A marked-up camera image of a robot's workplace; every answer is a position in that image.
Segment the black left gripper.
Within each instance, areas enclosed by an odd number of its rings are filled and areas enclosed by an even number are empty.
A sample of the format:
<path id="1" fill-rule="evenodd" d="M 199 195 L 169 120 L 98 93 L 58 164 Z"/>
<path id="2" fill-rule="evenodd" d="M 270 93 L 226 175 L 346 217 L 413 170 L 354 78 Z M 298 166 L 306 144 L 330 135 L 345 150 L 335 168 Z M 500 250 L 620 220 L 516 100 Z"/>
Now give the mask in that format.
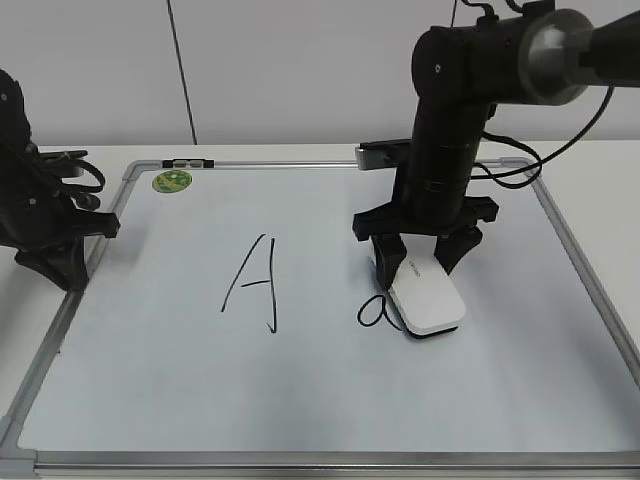
<path id="1" fill-rule="evenodd" d="M 18 265 L 64 291 L 82 291 L 89 282 L 84 237 L 114 238 L 120 223 L 98 211 L 106 179 L 97 167 L 84 160 L 82 176 L 59 178 L 40 154 L 33 144 L 23 152 L 1 147 L 1 243 L 20 249 Z"/>

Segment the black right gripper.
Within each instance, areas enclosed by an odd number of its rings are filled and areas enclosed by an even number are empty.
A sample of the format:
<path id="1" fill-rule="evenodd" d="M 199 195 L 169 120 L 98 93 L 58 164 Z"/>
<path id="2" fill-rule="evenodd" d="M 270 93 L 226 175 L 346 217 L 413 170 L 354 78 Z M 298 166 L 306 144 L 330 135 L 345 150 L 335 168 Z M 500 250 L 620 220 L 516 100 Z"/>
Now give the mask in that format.
<path id="1" fill-rule="evenodd" d="M 466 181 L 405 183 L 394 188 L 391 201 L 354 215 L 356 238 L 364 241 L 372 237 L 376 281 L 381 289 L 391 288 L 406 258 L 401 233 L 441 236 L 434 256 L 447 275 L 481 243 L 483 234 L 474 225 L 495 221 L 499 206 L 487 196 L 468 197 L 467 186 Z"/>

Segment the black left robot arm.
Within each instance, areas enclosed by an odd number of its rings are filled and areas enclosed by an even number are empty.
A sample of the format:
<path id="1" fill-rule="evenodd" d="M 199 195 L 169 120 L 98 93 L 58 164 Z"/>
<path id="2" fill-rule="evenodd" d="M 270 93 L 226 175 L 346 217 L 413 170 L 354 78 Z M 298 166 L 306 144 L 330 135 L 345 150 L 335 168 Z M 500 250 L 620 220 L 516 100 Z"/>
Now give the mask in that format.
<path id="1" fill-rule="evenodd" d="M 85 150 L 40 152 L 19 82 L 1 73 L 1 245 L 17 264 L 64 291 L 89 282 L 85 239 L 117 236 L 114 213 L 101 213 L 103 173 Z"/>

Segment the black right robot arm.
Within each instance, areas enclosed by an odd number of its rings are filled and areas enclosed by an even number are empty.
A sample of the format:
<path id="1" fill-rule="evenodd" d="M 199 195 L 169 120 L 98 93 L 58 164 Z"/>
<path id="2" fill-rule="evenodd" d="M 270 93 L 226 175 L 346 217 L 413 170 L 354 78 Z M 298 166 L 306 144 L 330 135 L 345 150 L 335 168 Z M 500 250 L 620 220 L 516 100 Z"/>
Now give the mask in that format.
<path id="1" fill-rule="evenodd" d="M 360 169 L 395 170 L 389 202 L 358 213 L 357 239 L 370 241 L 376 279 L 389 289 L 406 257 L 405 234 L 432 236 L 446 271 L 482 239 L 498 207 L 466 190 L 485 124 L 500 104 L 559 106 L 589 86 L 639 84 L 639 16 L 595 27 L 551 1 L 517 6 L 500 19 L 490 5 L 472 26 L 434 26 L 417 41 L 411 75 L 418 97 L 408 140 L 359 145 Z"/>

